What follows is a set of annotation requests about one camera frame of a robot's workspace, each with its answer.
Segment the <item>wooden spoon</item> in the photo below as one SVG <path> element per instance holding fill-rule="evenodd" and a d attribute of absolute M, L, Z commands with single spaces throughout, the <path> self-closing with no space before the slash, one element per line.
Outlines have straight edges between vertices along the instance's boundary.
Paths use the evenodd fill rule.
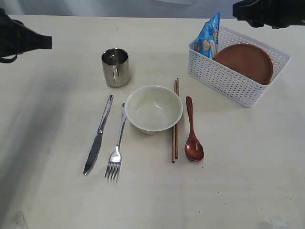
<path fill-rule="evenodd" d="M 185 144 L 184 150 L 186 156 L 191 161 L 200 161 L 203 159 L 204 152 L 202 145 L 200 144 L 194 133 L 193 102 L 192 102 L 192 98 L 189 96 L 187 96 L 185 100 L 186 100 L 187 113 L 189 115 L 189 121 L 190 121 L 190 134 Z"/>

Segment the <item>fork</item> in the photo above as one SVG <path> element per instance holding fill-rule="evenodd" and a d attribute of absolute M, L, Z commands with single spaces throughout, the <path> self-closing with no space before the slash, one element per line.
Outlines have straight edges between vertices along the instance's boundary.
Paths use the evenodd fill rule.
<path fill-rule="evenodd" d="M 116 144 L 115 150 L 109 157 L 109 161 L 108 161 L 108 165 L 107 165 L 107 169 L 106 169 L 104 178 L 107 177 L 107 179 L 109 179 L 109 176 L 111 174 L 110 179 L 112 179 L 113 175 L 114 175 L 113 179 L 115 179 L 115 177 L 118 176 L 118 174 L 119 174 L 119 171 L 121 168 L 121 162 L 122 162 L 122 156 L 120 154 L 120 145 L 121 145 L 121 139 L 122 139 L 122 135 L 123 135 L 123 129 L 124 129 L 125 122 L 126 122 L 126 113 L 125 113 L 125 104 L 123 104 L 122 105 L 121 127 L 120 127 L 120 131 L 119 131 L 119 139 Z"/>

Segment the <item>gray wall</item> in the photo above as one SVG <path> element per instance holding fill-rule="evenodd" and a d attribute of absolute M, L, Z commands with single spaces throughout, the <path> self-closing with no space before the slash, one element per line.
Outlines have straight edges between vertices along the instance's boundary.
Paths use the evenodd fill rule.
<path fill-rule="evenodd" d="M 240 0 L 0 0 L 8 14 L 111 17 L 232 18 Z"/>

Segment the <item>butter knife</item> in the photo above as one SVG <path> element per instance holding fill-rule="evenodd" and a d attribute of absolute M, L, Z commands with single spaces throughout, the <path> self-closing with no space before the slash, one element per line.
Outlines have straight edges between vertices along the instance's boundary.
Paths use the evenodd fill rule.
<path fill-rule="evenodd" d="M 99 151 L 100 151 L 101 143 L 102 143 L 102 135 L 103 135 L 103 131 L 104 131 L 104 127 L 105 127 L 105 124 L 107 121 L 109 111 L 111 109 L 112 101 L 113 101 L 113 95 L 109 95 L 108 102 L 106 104 L 99 129 L 97 130 L 94 142 L 92 144 L 90 153 L 88 155 L 88 159 L 86 161 L 86 165 L 85 165 L 85 168 L 83 171 L 84 175 L 87 175 L 92 170 L 94 163 L 97 159 L 97 156 L 99 155 Z"/>

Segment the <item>white bowl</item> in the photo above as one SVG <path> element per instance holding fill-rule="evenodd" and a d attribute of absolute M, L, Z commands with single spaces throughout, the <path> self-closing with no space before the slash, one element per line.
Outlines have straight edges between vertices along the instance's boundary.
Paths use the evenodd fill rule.
<path fill-rule="evenodd" d="M 173 127 L 182 111 L 182 102 L 176 93 L 161 86 L 141 87 L 131 93 L 125 103 L 128 120 L 149 135 Z"/>

